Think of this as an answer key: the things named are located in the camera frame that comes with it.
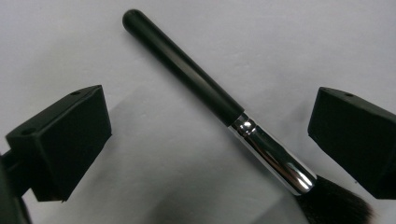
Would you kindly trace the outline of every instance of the white backdrop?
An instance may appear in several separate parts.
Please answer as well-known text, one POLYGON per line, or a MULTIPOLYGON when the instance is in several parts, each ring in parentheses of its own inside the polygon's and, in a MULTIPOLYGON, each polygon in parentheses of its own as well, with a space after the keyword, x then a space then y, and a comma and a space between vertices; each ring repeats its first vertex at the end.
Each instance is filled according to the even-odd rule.
MULTIPOLYGON (((396 113, 395 1, 9 1, 0 7, 0 135, 102 84, 113 136, 68 202, 34 223, 306 223, 282 185, 122 27, 138 8, 317 174, 378 201, 307 125, 318 87, 396 113)), ((0 141, 1 152, 8 150, 0 141)))

